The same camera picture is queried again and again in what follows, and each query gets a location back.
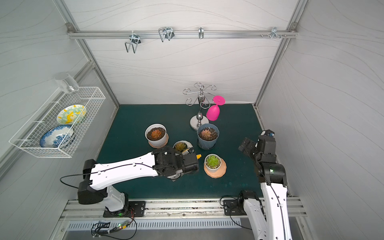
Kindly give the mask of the yellow watering can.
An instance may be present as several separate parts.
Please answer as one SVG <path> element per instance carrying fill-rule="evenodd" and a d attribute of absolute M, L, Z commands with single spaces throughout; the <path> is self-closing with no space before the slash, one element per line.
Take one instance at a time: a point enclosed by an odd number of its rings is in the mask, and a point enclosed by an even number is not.
<path fill-rule="evenodd" d="M 184 150 L 184 151 L 182 152 L 182 155 L 195 155 L 195 157 L 197 158 L 197 160 L 199 160 L 199 159 L 202 157 L 201 154 L 196 154 L 194 148 L 187 148 L 186 150 Z"/>

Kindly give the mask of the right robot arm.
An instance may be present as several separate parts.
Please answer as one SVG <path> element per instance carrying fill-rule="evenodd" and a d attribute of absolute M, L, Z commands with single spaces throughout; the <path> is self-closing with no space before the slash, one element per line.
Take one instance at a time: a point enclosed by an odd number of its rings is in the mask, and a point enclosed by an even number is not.
<path fill-rule="evenodd" d="M 238 205 L 250 221 L 256 240 L 291 240 L 287 208 L 287 177 L 277 162 L 275 133 L 262 131 L 258 141 L 245 138 L 239 150 L 253 160 L 257 169 L 264 203 L 256 194 L 241 191 Z"/>

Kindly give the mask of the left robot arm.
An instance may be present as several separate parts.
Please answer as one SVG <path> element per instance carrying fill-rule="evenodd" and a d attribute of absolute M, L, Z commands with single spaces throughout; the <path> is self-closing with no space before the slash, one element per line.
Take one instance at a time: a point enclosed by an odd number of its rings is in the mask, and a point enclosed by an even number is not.
<path fill-rule="evenodd" d="M 131 204 L 128 194 L 118 191 L 114 185 L 147 177 L 165 177 L 175 181 L 183 175 L 198 172 L 200 158 L 201 155 L 197 155 L 193 148 L 180 152 L 165 146 L 115 163 L 98 164 L 95 160 L 87 160 L 83 181 L 78 187 L 78 201 L 81 205 L 103 204 L 105 218 L 141 217 L 144 211 Z"/>

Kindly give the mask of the small white pot succulent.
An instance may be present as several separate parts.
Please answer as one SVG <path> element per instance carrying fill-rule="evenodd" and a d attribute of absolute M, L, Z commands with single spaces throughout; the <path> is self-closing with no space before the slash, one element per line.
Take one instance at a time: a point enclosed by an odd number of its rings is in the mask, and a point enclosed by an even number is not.
<path fill-rule="evenodd" d="M 178 141 L 174 144 L 173 149 L 183 155 L 187 155 L 189 150 L 193 148 L 193 145 L 188 141 Z"/>

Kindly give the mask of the white pot red succulent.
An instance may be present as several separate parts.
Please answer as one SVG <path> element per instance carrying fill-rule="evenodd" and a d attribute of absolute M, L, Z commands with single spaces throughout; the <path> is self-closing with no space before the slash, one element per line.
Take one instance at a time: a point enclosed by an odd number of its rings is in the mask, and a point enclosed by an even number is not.
<path fill-rule="evenodd" d="M 145 137 L 147 140 L 157 141 L 167 134 L 166 127 L 161 124 L 150 125 L 145 131 Z"/>

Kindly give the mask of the white pot green succulent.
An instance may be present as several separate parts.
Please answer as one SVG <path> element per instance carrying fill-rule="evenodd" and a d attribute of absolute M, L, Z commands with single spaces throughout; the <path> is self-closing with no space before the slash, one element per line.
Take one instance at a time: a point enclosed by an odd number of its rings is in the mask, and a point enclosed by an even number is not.
<path fill-rule="evenodd" d="M 216 172 L 222 165 L 222 160 L 215 154 L 209 154 L 205 158 L 205 167 L 210 172 Z"/>

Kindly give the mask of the blue-grey pot pink succulent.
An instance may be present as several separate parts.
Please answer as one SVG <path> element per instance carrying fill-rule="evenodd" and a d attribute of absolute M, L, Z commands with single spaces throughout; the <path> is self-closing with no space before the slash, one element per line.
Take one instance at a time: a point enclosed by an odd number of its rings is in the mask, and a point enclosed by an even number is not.
<path fill-rule="evenodd" d="M 198 128 L 198 145 L 203 150 L 210 150 L 219 138 L 220 131 L 213 124 L 204 124 Z"/>

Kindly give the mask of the terracotta saucer back left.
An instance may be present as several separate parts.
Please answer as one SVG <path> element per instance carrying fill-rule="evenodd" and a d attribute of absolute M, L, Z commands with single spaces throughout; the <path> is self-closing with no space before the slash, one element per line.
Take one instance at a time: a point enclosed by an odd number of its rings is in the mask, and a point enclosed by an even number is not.
<path fill-rule="evenodd" d="M 168 136 L 168 134 L 165 134 L 165 136 L 162 137 L 160 140 L 157 140 L 157 141 L 148 140 L 148 142 L 149 142 L 151 147 L 153 147 L 155 149 L 161 149 L 167 145 L 168 140 L 169 140 L 169 136 Z"/>

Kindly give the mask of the green table mat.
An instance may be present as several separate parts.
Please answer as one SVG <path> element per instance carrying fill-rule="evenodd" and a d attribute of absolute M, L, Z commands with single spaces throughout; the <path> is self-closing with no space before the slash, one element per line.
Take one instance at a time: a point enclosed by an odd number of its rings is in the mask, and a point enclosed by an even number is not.
<path fill-rule="evenodd" d="M 139 178 L 115 185 L 131 199 L 220 198 L 236 197 L 247 190 L 262 196 L 253 161 L 239 151 L 245 138 L 257 141 L 262 128 L 252 104 L 226 104 L 220 107 L 214 121 L 220 135 L 212 154 L 227 164 L 226 173 L 218 179 L 209 177 L 204 169 L 187 174 L 176 181 L 165 177 Z M 186 105 L 122 105 L 120 106 L 98 157 L 99 163 L 113 163 L 133 159 L 151 152 L 145 130 L 152 124 L 162 124 L 169 135 L 169 146 L 180 140 L 190 142 L 203 157 L 208 151 L 197 146 L 197 133 L 190 119 L 198 112 L 197 106 Z"/>

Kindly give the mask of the pink wine glass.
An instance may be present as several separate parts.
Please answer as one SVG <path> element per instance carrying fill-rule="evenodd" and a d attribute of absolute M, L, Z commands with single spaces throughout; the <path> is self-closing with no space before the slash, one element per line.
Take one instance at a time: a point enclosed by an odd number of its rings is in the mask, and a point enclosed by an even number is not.
<path fill-rule="evenodd" d="M 226 103 L 226 100 L 222 96 L 213 97 L 214 105 L 212 105 L 206 114 L 209 121 L 216 121 L 220 115 L 220 106 Z"/>

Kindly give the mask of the silver glass hanger stand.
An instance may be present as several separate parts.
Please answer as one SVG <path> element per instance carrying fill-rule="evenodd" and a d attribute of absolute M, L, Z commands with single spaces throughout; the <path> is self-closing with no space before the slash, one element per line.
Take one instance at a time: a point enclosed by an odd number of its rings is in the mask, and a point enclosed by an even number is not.
<path fill-rule="evenodd" d="M 196 92 L 193 92 L 192 89 L 186 88 L 183 90 L 184 95 L 193 95 L 197 94 L 196 99 L 193 101 L 192 98 L 188 98 L 185 102 L 187 106 L 192 106 L 195 103 L 199 104 L 199 111 L 198 113 L 191 118 L 190 120 L 190 126 L 193 130 L 196 132 L 198 131 L 198 128 L 201 125 L 208 124 L 209 120 L 207 117 L 205 117 L 202 113 L 202 110 L 207 110 L 211 107 L 210 101 L 207 99 L 206 95 L 211 95 L 215 97 L 214 94 L 211 93 L 211 91 L 216 91 L 217 87 L 215 85 L 209 85 L 205 87 L 202 83 L 195 83 L 194 87 L 197 89 Z"/>

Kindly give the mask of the yellow green patterned plate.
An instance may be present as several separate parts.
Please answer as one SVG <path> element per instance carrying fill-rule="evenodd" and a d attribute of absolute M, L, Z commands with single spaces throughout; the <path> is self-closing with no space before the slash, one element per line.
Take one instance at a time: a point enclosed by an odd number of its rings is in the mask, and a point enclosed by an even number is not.
<path fill-rule="evenodd" d="M 73 125 L 85 120 L 87 108 L 83 105 L 71 105 L 61 110 L 57 115 L 57 122 L 60 125 Z"/>

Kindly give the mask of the blue white patterned plate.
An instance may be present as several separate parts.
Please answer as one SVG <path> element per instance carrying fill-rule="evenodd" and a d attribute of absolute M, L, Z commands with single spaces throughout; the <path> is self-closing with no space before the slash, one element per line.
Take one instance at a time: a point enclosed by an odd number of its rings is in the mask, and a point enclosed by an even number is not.
<path fill-rule="evenodd" d="M 75 130 L 70 125 L 60 125 L 46 132 L 40 139 L 42 148 L 64 148 L 75 138 Z"/>

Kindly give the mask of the metal hook right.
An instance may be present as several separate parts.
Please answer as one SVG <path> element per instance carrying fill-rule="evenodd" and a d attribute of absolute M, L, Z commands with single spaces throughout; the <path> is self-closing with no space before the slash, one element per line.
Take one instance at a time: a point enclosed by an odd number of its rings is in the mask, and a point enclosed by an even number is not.
<path fill-rule="evenodd" d="M 271 29 L 271 32 L 267 35 L 260 34 L 261 38 L 269 38 L 269 39 L 285 39 L 287 37 L 286 34 L 279 34 L 278 29 L 276 27 Z"/>

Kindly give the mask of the clear glass cup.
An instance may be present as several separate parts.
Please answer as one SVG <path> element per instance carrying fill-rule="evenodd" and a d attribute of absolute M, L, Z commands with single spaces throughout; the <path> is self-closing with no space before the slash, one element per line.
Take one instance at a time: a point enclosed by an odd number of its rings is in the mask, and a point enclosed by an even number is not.
<path fill-rule="evenodd" d="M 80 90 L 76 80 L 68 73 L 58 73 L 55 75 L 55 81 L 59 88 L 66 94 L 74 94 Z"/>

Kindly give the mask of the metal double hook left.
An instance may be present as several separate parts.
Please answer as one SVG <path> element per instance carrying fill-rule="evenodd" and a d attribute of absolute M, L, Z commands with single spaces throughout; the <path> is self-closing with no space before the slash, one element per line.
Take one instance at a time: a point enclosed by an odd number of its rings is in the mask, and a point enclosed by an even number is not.
<path fill-rule="evenodd" d="M 132 31 L 132 34 L 129 36 L 129 40 L 125 42 L 125 47 L 127 53 L 132 50 L 132 52 L 135 54 L 138 48 L 138 45 L 141 43 L 141 37 Z"/>

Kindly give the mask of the metal double hook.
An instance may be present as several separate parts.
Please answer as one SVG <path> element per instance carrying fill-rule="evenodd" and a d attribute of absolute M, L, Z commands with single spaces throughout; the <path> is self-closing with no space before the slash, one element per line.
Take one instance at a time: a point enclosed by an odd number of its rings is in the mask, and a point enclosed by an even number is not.
<path fill-rule="evenodd" d="M 174 30 L 172 27 L 159 28 L 158 33 L 160 35 L 160 39 L 162 42 L 164 42 L 165 39 L 170 41 L 175 36 Z"/>
<path fill-rule="evenodd" d="M 129 36 L 129 40 L 125 42 L 125 47 L 127 53 L 132 50 L 132 52 L 135 54 L 138 48 L 138 45 L 141 43 L 141 37 L 132 31 L 132 34 Z"/>

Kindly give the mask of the metal double hook middle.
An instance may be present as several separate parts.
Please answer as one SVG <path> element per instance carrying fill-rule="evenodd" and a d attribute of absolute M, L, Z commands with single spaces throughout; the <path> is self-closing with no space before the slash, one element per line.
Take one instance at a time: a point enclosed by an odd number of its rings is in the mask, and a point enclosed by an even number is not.
<path fill-rule="evenodd" d="M 165 39 L 170 41 L 175 36 L 174 30 L 172 27 L 159 28 L 158 33 L 160 35 L 160 39 L 162 42 L 164 42 Z"/>

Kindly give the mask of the small metal hook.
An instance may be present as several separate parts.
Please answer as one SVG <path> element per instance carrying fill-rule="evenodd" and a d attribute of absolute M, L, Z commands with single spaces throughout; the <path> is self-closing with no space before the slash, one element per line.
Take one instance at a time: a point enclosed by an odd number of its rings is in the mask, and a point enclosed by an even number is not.
<path fill-rule="evenodd" d="M 199 33 L 199 39 L 202 40 L 204 38 L 204 28 L 199 27 L 198 33 Z"/>

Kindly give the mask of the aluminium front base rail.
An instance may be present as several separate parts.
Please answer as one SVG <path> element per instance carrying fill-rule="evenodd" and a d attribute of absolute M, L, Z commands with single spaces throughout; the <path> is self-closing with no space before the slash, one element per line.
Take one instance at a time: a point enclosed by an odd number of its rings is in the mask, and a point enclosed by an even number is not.
<path fill-rule="evenodd" d="M 218 198 L 211 199 L 144 199 L 141 207 L 144 215 L 139 219 L 192 219 L 221 218 L 224 207 Z M 103 218 L 105 207 L 102 204 L 81 205 L 78 201 L 68 201 L 60 220 L 97 220 Z"/>

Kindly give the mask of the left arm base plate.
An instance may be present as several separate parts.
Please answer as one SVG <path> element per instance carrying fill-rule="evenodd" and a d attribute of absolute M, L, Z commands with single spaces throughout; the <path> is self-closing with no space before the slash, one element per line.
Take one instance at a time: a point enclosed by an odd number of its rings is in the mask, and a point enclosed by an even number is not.
<path fill-rule="evenodd" d="M 126 201 L 122 210 L 111 212 L 107 208 L 103 213 L 104 218 L 135 218 L 143 217 L 146 208 L 145 201 Z"/>

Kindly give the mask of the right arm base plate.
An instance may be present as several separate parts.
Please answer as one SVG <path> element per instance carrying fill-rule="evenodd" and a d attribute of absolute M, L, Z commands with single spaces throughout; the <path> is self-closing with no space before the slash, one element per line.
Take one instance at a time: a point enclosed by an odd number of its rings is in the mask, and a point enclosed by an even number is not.
<path fill-rule="evenodd" d="M 225 216 L 246 216 L 246 212 L 238 206 L 237 200 L 227 199 L 222 200 L 221 205 L 224 208 Z"/>

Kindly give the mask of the aluminium wall rail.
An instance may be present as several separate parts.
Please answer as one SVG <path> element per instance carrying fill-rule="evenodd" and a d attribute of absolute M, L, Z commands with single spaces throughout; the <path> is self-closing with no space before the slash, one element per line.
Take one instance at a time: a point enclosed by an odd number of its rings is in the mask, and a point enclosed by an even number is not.
<path fill-rule="evenodd" d="M 269 39 L 261 38 L 260 34 L 267 35 L 271 30 L 266 31 L 212 31 L 204 29 L 203 39 Z M 141 37 L 141 40 L 159 40 L 158 31 L 134 31 L 135 34 Z M 177 31 L 174 30 L 174 40 L 180 39 L 199 39 L 198 30 L 192 31 Z M 278 30 L 279 34 L 286 34 L 287 38 L 296 38 L 298 32 L 290 32 Z M 78 31 L 68 33 L 70 39 L 129 39 L 132 31 Z"/>

